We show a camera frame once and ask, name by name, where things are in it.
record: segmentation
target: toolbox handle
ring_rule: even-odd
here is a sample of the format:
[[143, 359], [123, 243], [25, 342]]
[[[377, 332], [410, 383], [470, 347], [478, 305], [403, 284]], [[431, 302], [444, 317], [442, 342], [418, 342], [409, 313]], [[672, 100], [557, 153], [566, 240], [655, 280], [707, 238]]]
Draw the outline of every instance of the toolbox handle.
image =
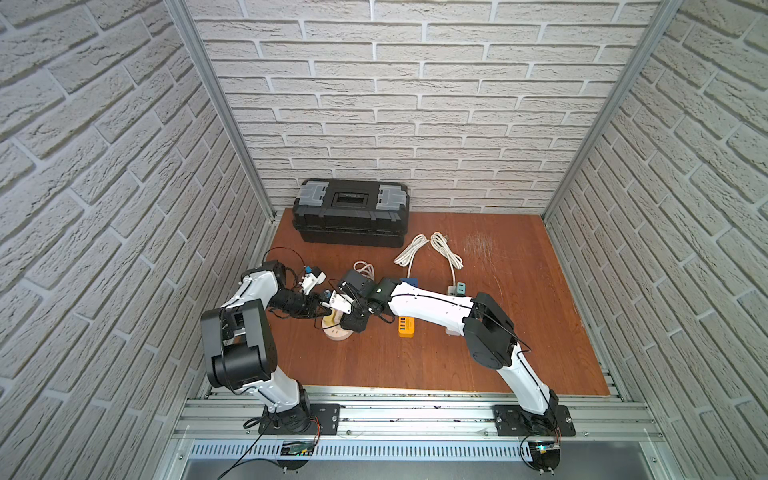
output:
[[368, 205], [368, 194], [354, 192], [335, 192], [331, 207], [365, 208]]

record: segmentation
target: brick wall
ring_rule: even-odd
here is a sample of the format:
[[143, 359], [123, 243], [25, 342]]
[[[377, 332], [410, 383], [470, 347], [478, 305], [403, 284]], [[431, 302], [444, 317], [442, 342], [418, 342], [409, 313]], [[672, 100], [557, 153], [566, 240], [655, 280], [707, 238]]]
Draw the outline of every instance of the brick wall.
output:
[[550, 228], [686, 476], [768, 475], [768, 17], [687, 0]]
[[0, 2], [0, 478], [153, 474], [261, 209], [162, 2]]
[[656, 2], [187, 0], [277, 207], [308, 177], [539, 214]]

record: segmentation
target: wooden tabletop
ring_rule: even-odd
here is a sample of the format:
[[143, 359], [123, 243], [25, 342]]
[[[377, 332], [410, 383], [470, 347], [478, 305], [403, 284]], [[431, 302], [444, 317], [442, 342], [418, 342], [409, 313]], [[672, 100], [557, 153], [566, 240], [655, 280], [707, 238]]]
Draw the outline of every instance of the wooden tabletop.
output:
[[[305, 243], [291, 218], [286, 209], [273, 247], [293, 248], [329, 278], [341, 278], [356, 260], [372, 263], [377, 280], [406, 276], [407, 269], [392, 262], [402, 249]], [[543, 382], [559, 395], [608, 395], [540, 217], [411, 212], [406, 245], [435, 231], [464, 260], [456, 279], [466, 283], [467, 295], [488, 293], [510, 316]], [[267, 259], [301, 268], [289, 250], [274, 250]], [[411, 276], [419, 288], [440, 293], [452, 283], [447, 259], [429, 244], [416, 254]], [[509, 392], [499, 374], [470, 358], [464, 337], [448, 336], [433, 323], [416, 320], [414, 337], [400, 338], [396, 324], [371, 317], [365, 332], [341, 342], [314, 329], [312, 320], [270, 314], [270, 325], [280, 367], [304, 385]]]

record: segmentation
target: perforated metal strip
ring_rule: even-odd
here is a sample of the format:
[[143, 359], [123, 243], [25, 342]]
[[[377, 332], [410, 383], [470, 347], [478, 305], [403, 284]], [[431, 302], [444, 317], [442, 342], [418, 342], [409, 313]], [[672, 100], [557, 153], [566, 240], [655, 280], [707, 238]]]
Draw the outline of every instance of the perforated metal strip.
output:
[[[520, 442], [505, 440], [486, 441], [393, 441], [321, 439], [312, 455], [296, 457], [280, 455], [283, 442], [290, 440], [261, 439], [253, 451], [245, 456], [269, 460], [403, 460], [403, 461], [450, 461], [450, 462], [520, 462], [521, 454], [531, 461], [528, 442], [520, 450]], [[197, 440], [190, 459], [238, 459], [250, 446], [251, 440]]]

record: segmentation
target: toolbox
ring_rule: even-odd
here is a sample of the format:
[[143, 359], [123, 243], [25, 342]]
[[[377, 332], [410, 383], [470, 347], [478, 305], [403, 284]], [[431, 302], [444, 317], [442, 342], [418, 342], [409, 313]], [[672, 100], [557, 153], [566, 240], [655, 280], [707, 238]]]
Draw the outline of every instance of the toolbox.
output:
[[403, 184], [310, 179], [293, 201], [293, 227], [310, 243], [402, 247], [409, 203]]

